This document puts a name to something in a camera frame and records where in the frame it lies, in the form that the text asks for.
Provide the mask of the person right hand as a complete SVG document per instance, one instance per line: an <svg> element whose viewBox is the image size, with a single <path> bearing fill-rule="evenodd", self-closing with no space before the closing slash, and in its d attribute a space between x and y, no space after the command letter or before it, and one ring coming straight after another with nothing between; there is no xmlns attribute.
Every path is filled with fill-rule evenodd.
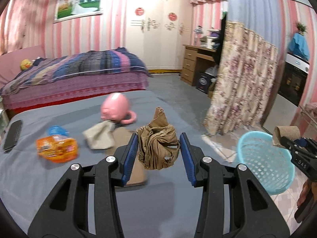
<svg viewBox="0 0 317 238"><path fill-rule="evenodd" d="M297 200L297 207L299 207L306 200L309 191L312 191L314 201L317 201L317 182L312 182L311 180L307 179L303 184L299 199Z"/></svg>

